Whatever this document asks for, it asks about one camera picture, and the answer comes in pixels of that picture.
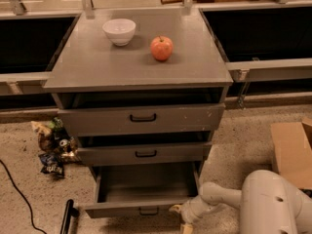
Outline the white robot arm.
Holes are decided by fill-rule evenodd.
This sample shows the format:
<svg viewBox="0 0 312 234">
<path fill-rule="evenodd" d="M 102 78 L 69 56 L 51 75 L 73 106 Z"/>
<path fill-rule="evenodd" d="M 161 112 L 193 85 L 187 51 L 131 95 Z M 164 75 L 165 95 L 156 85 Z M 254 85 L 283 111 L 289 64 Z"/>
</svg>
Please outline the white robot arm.
<svg viewBox="0 0 312 234">
<path fill-rule="evenodd" d="M 240 212 L 240 234 L 312 234 L 312 199 L 266 170 L 249 174 L 240 190 L 205 182 L 196 197 L 170 210 L 180 214 L 180 234 L 193 234 L 193 225 L 222 205 Z"/>
</svg>

